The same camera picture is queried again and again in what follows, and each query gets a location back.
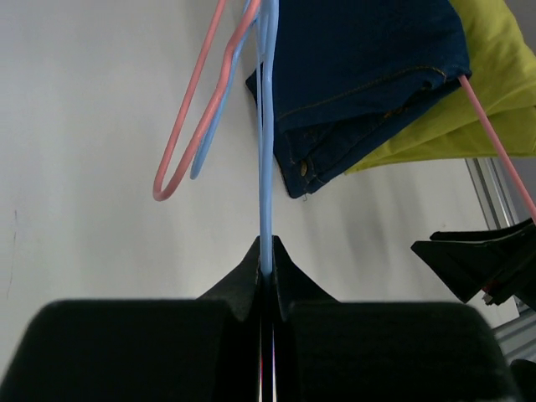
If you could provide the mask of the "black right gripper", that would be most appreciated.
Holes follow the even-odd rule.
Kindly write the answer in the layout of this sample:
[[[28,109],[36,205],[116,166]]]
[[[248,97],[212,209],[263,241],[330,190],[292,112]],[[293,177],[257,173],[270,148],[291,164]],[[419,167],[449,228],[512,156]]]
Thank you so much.
[[[516,296],[535,309],[535,223],[488,231],[435,232],[411,249],[464,303],[479,291],[487,305]]]

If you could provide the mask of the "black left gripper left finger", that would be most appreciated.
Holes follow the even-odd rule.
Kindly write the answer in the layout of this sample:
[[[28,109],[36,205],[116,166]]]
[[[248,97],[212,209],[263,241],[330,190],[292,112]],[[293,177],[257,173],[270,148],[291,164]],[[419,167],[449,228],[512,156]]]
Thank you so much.
[[[260,246],[195,299],[61,300],[29,323],[4,401],[256,401]]]

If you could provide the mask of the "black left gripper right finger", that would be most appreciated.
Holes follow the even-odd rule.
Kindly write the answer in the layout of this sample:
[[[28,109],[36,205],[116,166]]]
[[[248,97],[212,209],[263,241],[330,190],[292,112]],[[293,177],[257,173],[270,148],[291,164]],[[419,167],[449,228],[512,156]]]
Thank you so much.
[[[516,401],[491,328],[455,302],[344,302],[273,240],[279,401]]]

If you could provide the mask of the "blue hanger of yellow trousers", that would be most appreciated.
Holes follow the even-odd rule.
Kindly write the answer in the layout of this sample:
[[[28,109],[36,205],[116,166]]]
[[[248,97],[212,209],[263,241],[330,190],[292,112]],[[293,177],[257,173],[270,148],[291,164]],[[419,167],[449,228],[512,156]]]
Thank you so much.
[[[200,174],[205,159],[209,153],[210,146],[214,139],[214,134],[218,128],[219,121],[223,115],[224,107],[232,88],[235,70],[238,65],[245,41],[248,39],[252,27],[260,19],[260,4],[261,1],[245,2],[243,10],[243,19],[247,22],[245,31],[236,40],[231,40],[231,52],[229,53],[228,51],[225,51],[222,64],[222,70],[224,73],[223,78],[219,80],[219,83],[217,84],[216,93],[218,94],[218,97],[215,103],[214,112],[211,115],[209,125],[201,138],[198,150],[196,151],[193,159],[193,165],[190,170],[190,178],[192,180],[196,179]]]

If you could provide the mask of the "blue hanger of print trousers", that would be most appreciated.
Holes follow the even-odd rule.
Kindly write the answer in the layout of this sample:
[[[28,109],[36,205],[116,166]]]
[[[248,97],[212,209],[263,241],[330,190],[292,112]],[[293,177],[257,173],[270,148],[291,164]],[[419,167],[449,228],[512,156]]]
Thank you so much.
[[[257,19],[257,117],[259,128],[260,269],[273,271],[272,185],[274,146],[273,65],[279,22],[278,1],[263,1]]]

